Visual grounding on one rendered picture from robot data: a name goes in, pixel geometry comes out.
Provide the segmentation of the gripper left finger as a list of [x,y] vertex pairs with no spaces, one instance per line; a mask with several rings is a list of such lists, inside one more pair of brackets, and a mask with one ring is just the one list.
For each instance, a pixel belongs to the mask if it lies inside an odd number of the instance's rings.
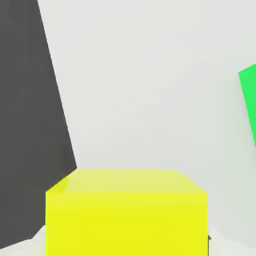
[[46,256],[46,226],[31,239],[0,249],[0,256]]

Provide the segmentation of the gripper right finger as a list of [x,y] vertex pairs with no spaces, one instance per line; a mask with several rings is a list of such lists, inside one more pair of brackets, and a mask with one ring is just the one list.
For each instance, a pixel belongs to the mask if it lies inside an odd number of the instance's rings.
[[256,256],[256,248],[225,238],[214,227],[208,228],[209,256]]

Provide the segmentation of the small yellow cube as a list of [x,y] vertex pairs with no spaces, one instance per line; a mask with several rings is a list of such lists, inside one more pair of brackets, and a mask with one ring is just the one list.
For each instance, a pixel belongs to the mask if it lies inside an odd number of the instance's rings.
[[208,256],[208,194],[174,169],[81,169],[45,194],[45,256]]

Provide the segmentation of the small green cube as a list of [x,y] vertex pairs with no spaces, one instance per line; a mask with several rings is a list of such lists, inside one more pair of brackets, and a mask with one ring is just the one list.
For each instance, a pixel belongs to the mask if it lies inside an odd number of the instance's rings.
[[254,145],[256,147],[256,64],[238,73]]

